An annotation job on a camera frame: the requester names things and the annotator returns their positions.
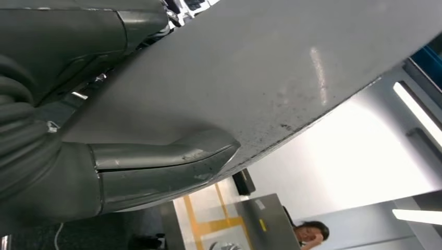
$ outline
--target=cable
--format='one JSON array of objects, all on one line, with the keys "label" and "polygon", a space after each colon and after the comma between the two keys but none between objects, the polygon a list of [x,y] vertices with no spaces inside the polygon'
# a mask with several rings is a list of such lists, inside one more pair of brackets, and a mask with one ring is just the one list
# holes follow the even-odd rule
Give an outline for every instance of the cable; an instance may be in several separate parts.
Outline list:
[{"label": "cable", "polygon": [[56,250],[60,250],[60,249],[58,248],[58,243],[57,243],[57,241],[58,241],[58,235],[59,235],[60,232],[62,231],[63,226],[64,226],[64,223],[61,223],[61,224],[60,224],[60,227],[58,228],[57,232],[55,233],[55,237],[54,237],[54,246],[55,246],[55,249],[56,249]]}]

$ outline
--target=white wall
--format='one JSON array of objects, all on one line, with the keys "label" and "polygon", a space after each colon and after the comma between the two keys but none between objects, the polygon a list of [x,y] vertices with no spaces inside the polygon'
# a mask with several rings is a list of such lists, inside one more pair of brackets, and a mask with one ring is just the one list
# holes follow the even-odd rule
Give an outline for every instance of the white wall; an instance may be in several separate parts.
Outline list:
[{"label": "white wall", "polygon": [[384,202],[306,218],[305,220],[321,221],[330,229],[329,239],[316,247],[315,250],[353,248],[414,237],[408,224],[396,219],[392,214],[391,211],[395,208],[397,207],[393,202]]},{"label": "white wall", "polygon": [[405,134],[420,126],[392,90],[401,70],[251,165],[253,197],[277,193],[294,220],[442,189]]},{"label": "white wall", "polygon": [[423,250],[423,248],[416,237],[412,237],[403,240],[356,247],[351,250]]}]

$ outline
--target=yellow floor marking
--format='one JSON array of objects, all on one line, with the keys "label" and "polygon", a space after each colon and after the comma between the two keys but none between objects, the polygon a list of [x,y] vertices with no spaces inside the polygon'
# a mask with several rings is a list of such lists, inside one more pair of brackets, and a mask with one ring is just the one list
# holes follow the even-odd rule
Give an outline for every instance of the yellow floor marking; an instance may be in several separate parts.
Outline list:
[{"label": "yellow floor marking", "polygon": [[197,245],[197,250],[204,250],[203,243],[201,241],[201,234],[198,228],[197,217],[195,216],[195,212],[193,211],[189,195],[184,196],[184,203],[186,205],[187,214],[190,220],[190,227],[192,228],[192,233],[195,239],[195,244]]},{"label": "yellow floor marking", "polygon": [[192,201],[190,200],[190,196],[184,196],[184,203],[186,205],[187,214],[190,220],[190,226],[192,228],[193,237],[195,239],[195,244],[197,245],[197,250],[204,250],[203,243],[201,241],[201,237],[206,234],[214,233],[220,230],[225,230],[228,228],[241,226],[247,242],[249,243],[249,247],[253,250],[252,243],[250,241],[249,233],[247,228],[245,227],[245,223],[242,217],[229,217],[227,212],[226,204],[224,203],[223,196],[221,194],[221,190],[219,189],[218,184],[215,184],[216,192],[218,194],[219,201],[223,208],[224,215],[226,219],[224,220],[215,220],[209,222],[197,222],[197,217],[195,216],[195,212],[193,211]]},{"label": "yellow floor marking", "polygon": [[224,203],[223,195],[221,194],[221,190],[219,189],[218,183],[215,184],[216,192],[218,193],[219,201],[221,202],[221,207],[223,208],[224,216],[229,218],[229,213],[227,212],[226,204]]}]

